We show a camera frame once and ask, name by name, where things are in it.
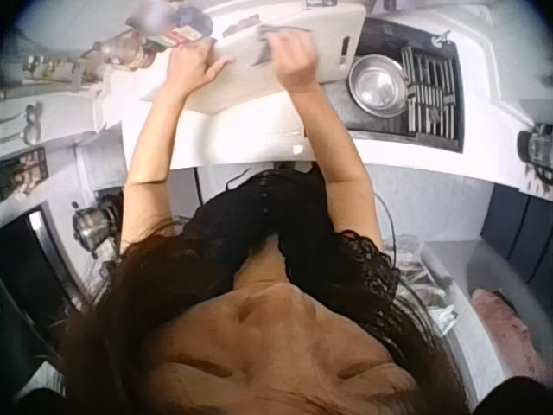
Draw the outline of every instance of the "faucet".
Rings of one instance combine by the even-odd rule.
[[[437,47],[441,48],[445,42],[448,41],[448,36],[451,33],[451,30],[448,30],[446,33],[440,36],[432,36],[432,44]]]

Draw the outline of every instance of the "pink towel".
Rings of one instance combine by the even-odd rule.
[[[477,289],[473,306],[514,376],[551,383],[551,372],[532,345],[528,327],[500,297]]]

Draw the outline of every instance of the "woman's left hand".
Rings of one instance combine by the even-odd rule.
[[[232,58],[212,63],[214,39],[180,45],[171,51],[165,89],[179,99],[213,81]]]

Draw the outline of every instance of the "black lace top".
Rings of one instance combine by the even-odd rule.
[[[183,232],[208,241],[210,259],[229,279],[276,233],[288,277],[304,292],[316,293],[323,281],[326,286],[363,284],[391,302],[399,282],[390,257],[370,239],[334,231],[317,168],[255,175],[200,207]]]

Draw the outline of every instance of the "closed eye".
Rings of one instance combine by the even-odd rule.
[[[355,363],[351,366],[346,367],[345,369],[340,370],[338,372],[338,379],[340,380],[351,379],[352,377],[357,376],[358,374],[362,374],[366,372],[372,367],[373,367],[372,365],[370,365],[368,362],[365,362],[365,361]]]
[[[217,376],[218,378],[230,378],[232,376],[232,370],[218,365],[217,363],[212,363],[211,361],[204,361],[202,359],[196,359],[187,354],[181,354],[178,358],[173,359],[175,363],[181,363],[182,365],[193,367],[198,369],[206,374],[211,374]]]

